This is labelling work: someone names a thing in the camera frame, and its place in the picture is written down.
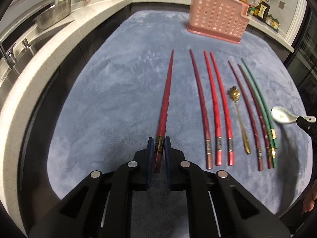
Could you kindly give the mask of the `right human hand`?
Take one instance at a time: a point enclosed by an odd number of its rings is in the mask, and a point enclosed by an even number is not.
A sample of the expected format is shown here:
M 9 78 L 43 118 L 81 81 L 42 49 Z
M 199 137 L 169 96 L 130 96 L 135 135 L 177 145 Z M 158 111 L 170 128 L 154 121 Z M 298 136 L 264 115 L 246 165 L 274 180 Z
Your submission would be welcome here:
M 310 212 L 314 209 L 317 199 L 317 179 L 314 181 L 311 190 L 306 195 L 303 202 L 303 212 Z

